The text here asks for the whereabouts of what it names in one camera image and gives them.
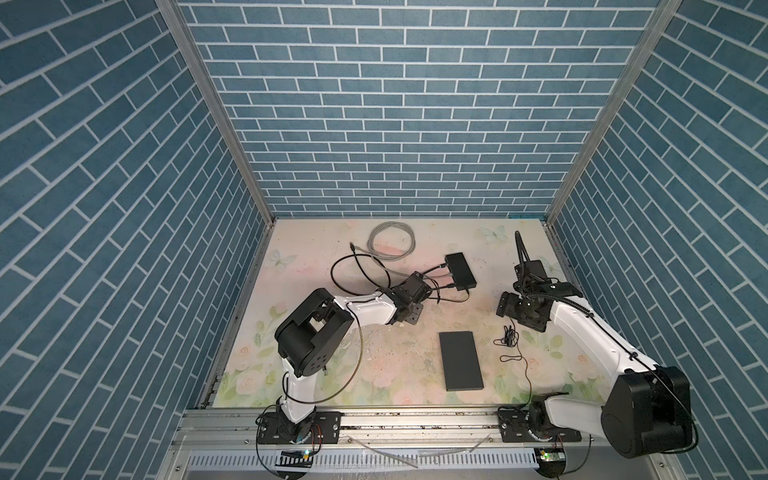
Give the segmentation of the large black box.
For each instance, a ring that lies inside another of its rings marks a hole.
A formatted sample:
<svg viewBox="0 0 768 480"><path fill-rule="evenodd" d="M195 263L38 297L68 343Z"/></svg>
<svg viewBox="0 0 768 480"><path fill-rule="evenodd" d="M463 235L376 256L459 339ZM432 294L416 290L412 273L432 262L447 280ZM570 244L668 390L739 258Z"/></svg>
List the large black box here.
<svg viewBox="0 0 768 480"><path fill-rule="evenodd" d="M473 333L440 332L439 343L446 390L482 390L484 382Z"/></svg>

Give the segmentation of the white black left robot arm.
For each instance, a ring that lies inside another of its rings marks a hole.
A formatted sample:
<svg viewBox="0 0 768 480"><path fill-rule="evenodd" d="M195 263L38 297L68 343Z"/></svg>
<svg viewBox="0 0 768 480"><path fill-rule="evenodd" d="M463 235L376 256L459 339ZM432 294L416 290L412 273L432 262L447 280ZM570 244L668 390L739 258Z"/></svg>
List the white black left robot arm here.
<svg viewBox="0 0 768 480"><path fill-rule="evenodd" d="M433 291L418 272L392 288L366 295L338 296L325 288L313 291L274 334L284 368L278 413L291 425L308 421L320 403L315 398L317 375L347 332L398 322L415 324Z"/></svg>

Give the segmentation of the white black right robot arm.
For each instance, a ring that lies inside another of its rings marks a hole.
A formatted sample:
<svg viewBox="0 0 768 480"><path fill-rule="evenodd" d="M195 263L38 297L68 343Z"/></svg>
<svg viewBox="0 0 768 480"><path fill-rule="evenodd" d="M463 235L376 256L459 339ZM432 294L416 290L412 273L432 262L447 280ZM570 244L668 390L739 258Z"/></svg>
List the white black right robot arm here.
<svg viewBox="0 0 768 480"><path fill-rule="evenodd" d="M565 392L529 403L531 432L547 438L569 429L604 438L625 458L681 454L699 442L691 411L690 383L677 367L664 367L621 337L568 282L547 276L539 260L522 258L511 292L501 295L500 317L539 333L553 325L566 333L610 384L602 403Z"/></svg>

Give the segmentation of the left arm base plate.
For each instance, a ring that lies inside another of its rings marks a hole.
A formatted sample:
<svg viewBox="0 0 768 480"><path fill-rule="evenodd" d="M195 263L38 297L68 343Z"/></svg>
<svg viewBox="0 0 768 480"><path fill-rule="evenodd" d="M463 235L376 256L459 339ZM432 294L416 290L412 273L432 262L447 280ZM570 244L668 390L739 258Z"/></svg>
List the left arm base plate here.
<svg viewBox="0 0 768 480"><path fill-rule="evenodd" d="M259 444L309 444L312 436L315 442L337 444L342 414L339 411L313 411L298 423L291 422L280 409L261 416L258 426Z"/></svg>

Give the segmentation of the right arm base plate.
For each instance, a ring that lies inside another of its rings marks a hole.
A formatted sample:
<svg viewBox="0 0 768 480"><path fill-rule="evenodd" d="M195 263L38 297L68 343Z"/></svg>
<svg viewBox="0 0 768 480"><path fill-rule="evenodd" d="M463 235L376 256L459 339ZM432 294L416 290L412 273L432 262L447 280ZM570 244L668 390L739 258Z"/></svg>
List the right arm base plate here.
<svg viewBox="0 0 768 480"><path fill-rule="evenodd" d="M496 411L501 441L503 443L578 443L579 431L554 426L532 426L528 411L519 407L500 407Z"/></svg>

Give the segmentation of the black power adapter with cord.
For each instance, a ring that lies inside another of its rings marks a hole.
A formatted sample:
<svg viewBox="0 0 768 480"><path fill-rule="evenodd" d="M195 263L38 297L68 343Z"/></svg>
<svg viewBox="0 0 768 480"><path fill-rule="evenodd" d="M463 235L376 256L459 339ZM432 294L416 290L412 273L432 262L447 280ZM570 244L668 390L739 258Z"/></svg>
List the black power adapter with cord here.
<svg viewBox="0 0 768 480"><path fill-rule="evenodd" d="M434 290L429 299L434 300L437 303L465 303L471 298L471 292L468 290L459 290L454 292L453 290L438 289Z"/></svg>

